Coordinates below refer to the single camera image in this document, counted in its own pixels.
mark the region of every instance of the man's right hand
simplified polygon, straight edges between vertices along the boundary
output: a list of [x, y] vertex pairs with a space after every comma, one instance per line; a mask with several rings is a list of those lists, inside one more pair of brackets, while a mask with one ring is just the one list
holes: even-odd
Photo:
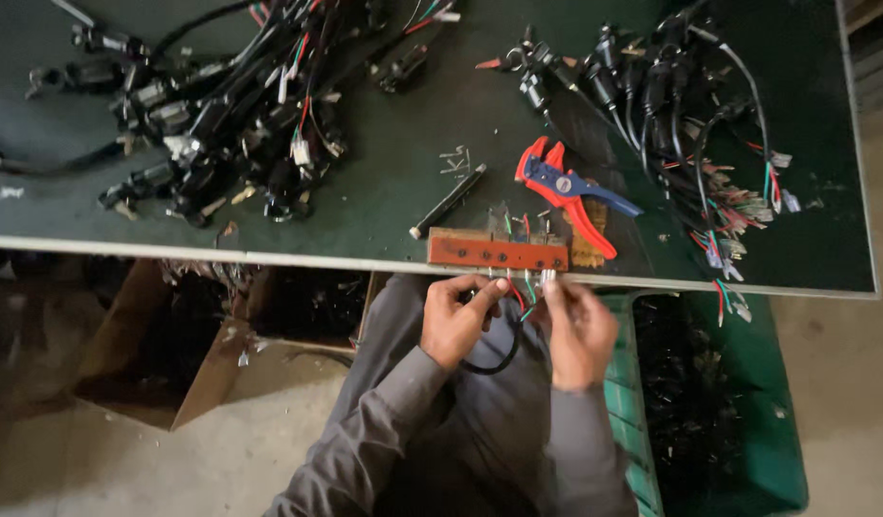
[[617, 319], [581, 285], [548, 281], [543, 294], [552, 322], [553, 386], [580, 392], [604, 382], [617, 340]]

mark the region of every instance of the workbench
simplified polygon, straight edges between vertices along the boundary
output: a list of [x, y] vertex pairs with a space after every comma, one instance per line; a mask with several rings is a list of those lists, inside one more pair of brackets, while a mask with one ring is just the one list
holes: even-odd
[[[224, 0], [81, 0], [80, 5], [149, 43]], [[871, 298], [877, 296], [865, 187], [859, 159], [848, 44], [835, 0], [726, 2], [723, 39], [757, 77], [771, 142], [795, 159], [781, 184], [802, 202], [744, 238], [748, 254], [737, 267], [743, 292]], [[371, 85], [344, 85], [340, 109], [351, 153], [313, 192], [304, 221], [274, 223], [261, 196], [224, 206], [207, 229], [164, 215], [162, 201], [142, 202], [130, 222], [97, 206], [97, 195], [129, 173], [163, 159], [165, 150], [139, 153], [102, 169], [53, 180], [0, 175], [3, 187], [23, 189], [0, 199], [0, 247], [76, 253], [241, 261], [360, 270], [433, 272], [425, 241], [407, 230], [457, 181], [439, 174], [438, 155], [458, 146], [473, 166], [488, 171], [462, 206], [440, 225], [484, 228], [488, 209], [506, 203], [513, 214], [546, 208], [538, 194], [514, 183], [522, 151], [543, 121], [517, 90], [517, 77], [474, 71], [473, 65], [513, 46], [528, 23], [540, 39], [566, 55], [591, 53], [597, 29], [610, 21], [647, 35], [679, 9], [659, 0], [473, 0], [429, 58], [412, 91], [389, 96]], [[401, 2], [408, 15], [414, 2]], [[33, 67], [60, 66], [85, 56], [69, 43], [73, 19], [45, 0], [0, 0], [0, 149], [17, 159], [53, 162], [102, 146], [117, 136], [109, 98], [52, 95], [26, 101]], [[256, 27], [247, 15], [218, 20], [182, 42], [196, 53], [241, 49]], [[746, 150], [711, 144], [717, 163], [736, 166], [736, 182], [760, 190], [762, 164]], [[609, 285], [711, 289], [696, 266], [701, 253], [663, 210], [659, 193], [635, 157], [612, 140], [616, 170], [594, 178], [623, 193], [646, 213], [635, 222], [610, 214], [605, 236], [619, 256], [596, 270], [572, 269], [577, 280]], [[226, 247], [215, 236], [238, 226]]]

